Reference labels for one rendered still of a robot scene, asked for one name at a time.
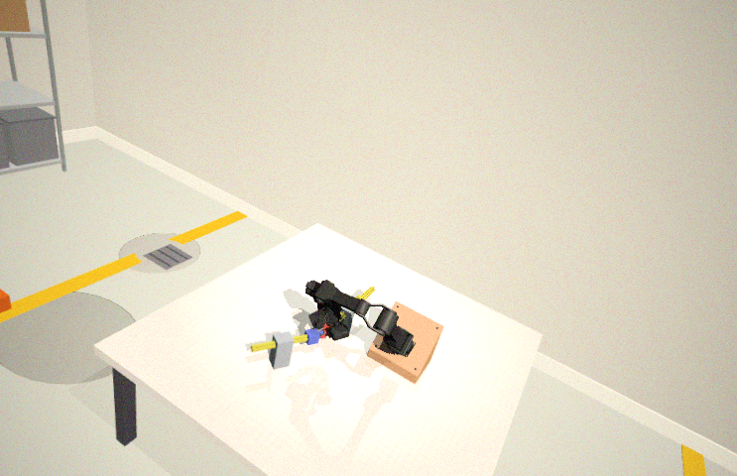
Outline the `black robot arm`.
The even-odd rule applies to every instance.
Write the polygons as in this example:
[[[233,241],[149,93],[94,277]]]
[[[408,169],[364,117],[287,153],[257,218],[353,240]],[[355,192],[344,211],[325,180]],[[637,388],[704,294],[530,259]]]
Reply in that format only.
[[[306,294],[313,297],[314,302],[324,304],[327,309],[337,309],[343,306],[354,311],[355,314],[364,319],[368,328],[384,336],[383,340],[388,344],[389,349],[397,355],[407,355],[406,357],[408,357],[416,345],[416,342],[413,341],[415,335],[397,325],[399,319],[397,313],[382,303],[370,303],[363,298],[359,299],[345,294],[329,280],[322,280],[321,283],[315,280],[307,282]],[[329,316],[324,310],[324,306],[322,306],[322,309],[308,316],[314,328],[321,329],[325,323],[327,325],[330,324]],[[373,327],[365,317],[370,306],[383,307]]]

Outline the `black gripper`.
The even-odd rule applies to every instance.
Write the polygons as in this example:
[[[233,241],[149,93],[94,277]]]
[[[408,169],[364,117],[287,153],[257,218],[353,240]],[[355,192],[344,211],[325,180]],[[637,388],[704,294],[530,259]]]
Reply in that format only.
[[[317,304],[317,309],[322,309],[322,306],[324,304]],[[342,319],[342,315],[340,312],[342,311],[342,307],[340,306],[337,309],[327,309],[324,306],[324,310],[329,316],[330,325],[333,326],[332,328],[329,328],[328,331],[334,341],[349,337],[349,330],[345,324],[340,322],[339,320]],[[333,325],[334,324],[334,325]]]

